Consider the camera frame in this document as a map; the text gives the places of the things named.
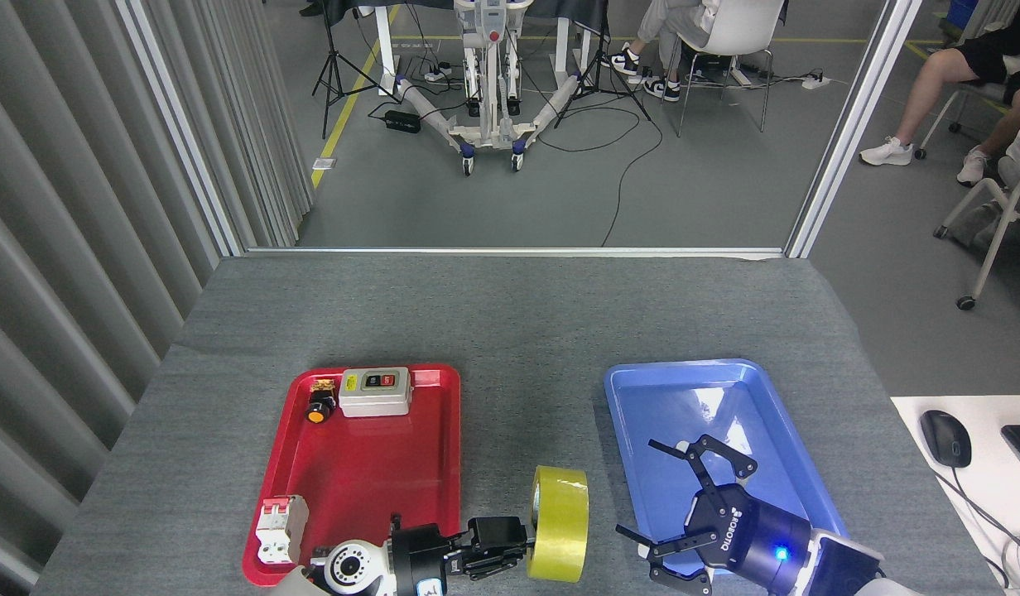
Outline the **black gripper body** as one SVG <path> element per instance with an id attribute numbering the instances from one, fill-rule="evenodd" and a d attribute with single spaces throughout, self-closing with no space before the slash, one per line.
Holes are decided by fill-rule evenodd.
<path id="1" fill-rule="evenodd" d="M 737 574 L 776 595 L 789 594 L 808 558 L 812 525 L 752 497 L 740 484 L 720 484 L 717 492 L 724 498 L 726 516 L 719 516 L 713 498 L 698 491 L 685 524 L 687 533 L 717 536 L 696 550 L 704 565 Z"/>
<path id="2" fill-rule="evenodd" d="M 403 526 L 401 516 L 390 517 L 389 565 L 397 595 L 445 595 L 445 556 L 450 540 L 437 523 Z"/>

